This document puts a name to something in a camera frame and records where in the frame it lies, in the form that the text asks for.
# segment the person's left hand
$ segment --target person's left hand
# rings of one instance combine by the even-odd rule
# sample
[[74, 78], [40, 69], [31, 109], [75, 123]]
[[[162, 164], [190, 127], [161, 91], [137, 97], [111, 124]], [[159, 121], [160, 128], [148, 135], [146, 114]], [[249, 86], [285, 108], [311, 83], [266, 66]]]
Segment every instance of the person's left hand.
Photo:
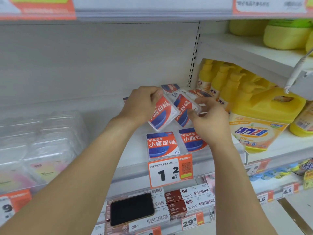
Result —
[[151, 119], [156, 103], [162, 96], [160, 87], [141, 86], [134, 89], [118, 117], [127, 118], [135, 127], [139, 127]]

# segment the phone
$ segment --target phone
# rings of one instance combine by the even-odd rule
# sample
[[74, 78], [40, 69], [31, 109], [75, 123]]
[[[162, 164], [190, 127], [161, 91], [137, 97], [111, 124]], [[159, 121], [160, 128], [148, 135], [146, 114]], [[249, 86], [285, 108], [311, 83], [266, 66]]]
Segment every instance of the phone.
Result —
[[116, 227], [153, 214], [152, 195], [146, 193], [112, 202], [110, 224], [112, 227]]

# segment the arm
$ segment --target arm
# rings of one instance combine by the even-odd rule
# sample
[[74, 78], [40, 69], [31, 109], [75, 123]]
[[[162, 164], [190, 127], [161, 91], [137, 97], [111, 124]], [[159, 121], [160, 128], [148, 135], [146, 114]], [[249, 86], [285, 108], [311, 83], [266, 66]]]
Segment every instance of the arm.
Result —
[[133, 90], [121, 113], [60, 175], [0, 228], [1, 235], [90, 235], [123, 150], [163, 91]]
[[212, 150], [215, 165], [217, 234], [277, 235], [256, 197], [240, 155], [233, 145], [228, 114], [213, 98], [198, 98], [206, 104], [204, 117], [188, 111], [195, 130]]

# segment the person's right hand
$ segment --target person's right hand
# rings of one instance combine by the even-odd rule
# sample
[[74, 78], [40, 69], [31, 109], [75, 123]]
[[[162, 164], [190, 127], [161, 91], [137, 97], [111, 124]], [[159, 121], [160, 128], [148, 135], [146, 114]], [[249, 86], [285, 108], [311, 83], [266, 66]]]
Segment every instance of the person's right hand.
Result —
[[207, 112], [204, 117], [199, 117], [194, 110], [188, 110], [188, 117], [194, 124], [197, 134], [209, 145], [211, 149], [233, 145], [228, 122], [228, 113], [212, 97], [196, 98], [202, 106], [202, 112]]

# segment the hand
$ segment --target hand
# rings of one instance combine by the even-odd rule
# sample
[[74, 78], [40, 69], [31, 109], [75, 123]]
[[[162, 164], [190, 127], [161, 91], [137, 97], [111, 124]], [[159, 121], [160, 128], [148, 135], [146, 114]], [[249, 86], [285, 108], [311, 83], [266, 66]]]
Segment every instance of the hand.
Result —
[[141, 86], [134, 89], [117, 117], [131, 120], [133, 126], [138, 128], [151, 119], [156, 103], [162, 96], [160, 87]]
[[204, 117], [199, 117], [193, 110], [188, 110], [188, 117], [194, 124], [197, 134], [210, 146], [223, 147], [229, 143], [233, 145], [228, 122], [228, 113], [212, 97], [196, 98], [202, 106], [202, 112], [207, 112]]

